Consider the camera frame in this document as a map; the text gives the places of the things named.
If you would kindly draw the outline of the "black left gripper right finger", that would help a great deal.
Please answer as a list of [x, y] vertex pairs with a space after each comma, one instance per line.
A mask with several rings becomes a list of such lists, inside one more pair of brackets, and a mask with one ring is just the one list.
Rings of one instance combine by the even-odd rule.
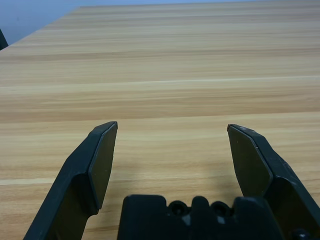
[[256, 131], [229, 124], [233, 166], [243, 196], [263, 197], [287, 240], [318, 240], [320, 208], [290, 165]]

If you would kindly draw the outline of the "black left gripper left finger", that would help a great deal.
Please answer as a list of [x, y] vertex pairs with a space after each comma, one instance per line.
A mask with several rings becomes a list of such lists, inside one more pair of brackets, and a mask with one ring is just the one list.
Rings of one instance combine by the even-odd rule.
[[80, 240], [99, 213], [112, 171], [118, 124], [96, 126], [69, 155], [31, 223], [26, 240]]

